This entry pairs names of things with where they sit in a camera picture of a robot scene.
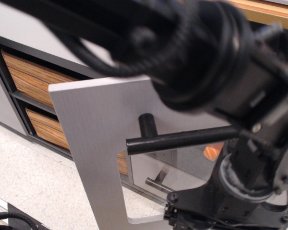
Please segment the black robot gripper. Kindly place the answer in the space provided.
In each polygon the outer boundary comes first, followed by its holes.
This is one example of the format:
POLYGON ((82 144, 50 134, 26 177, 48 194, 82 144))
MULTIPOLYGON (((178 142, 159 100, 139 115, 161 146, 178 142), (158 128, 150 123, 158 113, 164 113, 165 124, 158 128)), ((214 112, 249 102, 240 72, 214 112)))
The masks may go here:
POLYGON ((175 230, 285 230, 288 202, 267 200, 272 190, 247 190, 232 170, 231 155, 221 155, 204 185, 171 192, 164 220, 175 230))

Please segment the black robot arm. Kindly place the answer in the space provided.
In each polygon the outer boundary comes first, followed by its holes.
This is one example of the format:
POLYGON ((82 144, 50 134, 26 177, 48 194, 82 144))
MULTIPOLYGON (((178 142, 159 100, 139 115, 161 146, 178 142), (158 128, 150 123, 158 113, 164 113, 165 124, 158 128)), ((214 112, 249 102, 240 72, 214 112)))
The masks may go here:
POLYGON ((223 140, 209 181, 170 192, 176 230, 288 227, 288 33, 252 32, 222 1, 7 0, 42 21, 82 62, 111 77, 148 75, 168 108, 203 110, 230 126, 126 141, 130 155, 223 140))

